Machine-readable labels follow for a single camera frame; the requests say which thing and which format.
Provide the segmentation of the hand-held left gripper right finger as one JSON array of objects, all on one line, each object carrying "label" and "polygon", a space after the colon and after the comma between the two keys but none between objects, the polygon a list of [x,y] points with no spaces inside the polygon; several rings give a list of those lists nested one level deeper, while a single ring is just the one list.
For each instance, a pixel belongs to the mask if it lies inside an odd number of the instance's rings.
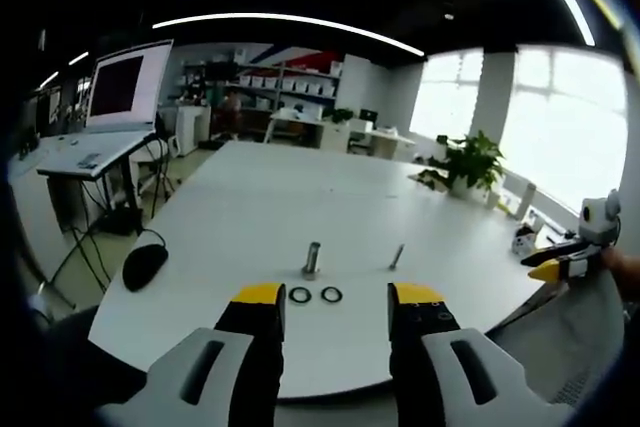
[{"label": "hand-held left gripper right finger", "polygon": [[388,286],[389,370],[401,426],[561,426],[573,410],[543,400],[522,365],[462,328],[435,290]]}]

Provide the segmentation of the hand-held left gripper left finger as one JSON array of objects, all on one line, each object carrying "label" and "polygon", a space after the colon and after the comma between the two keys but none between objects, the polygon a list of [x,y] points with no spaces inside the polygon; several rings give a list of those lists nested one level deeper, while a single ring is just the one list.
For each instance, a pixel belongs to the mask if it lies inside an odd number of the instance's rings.
[{"label": "hand-held left gripper left finger", "polygon": [[150,367],[144,387],[99,414],[109,426],[271,426],[284,370],[286,287],[243,288],[214,328]]}]

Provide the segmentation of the person's right hand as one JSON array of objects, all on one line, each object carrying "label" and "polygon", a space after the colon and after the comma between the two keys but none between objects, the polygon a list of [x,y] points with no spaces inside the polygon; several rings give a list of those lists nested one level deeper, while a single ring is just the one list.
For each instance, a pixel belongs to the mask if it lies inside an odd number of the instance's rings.
[{"label": "person's right hand", "polygon": [[623,300],[639,301],[639,258],[627,256],[613,247],[602,251],[603,265],[611,272]]}]

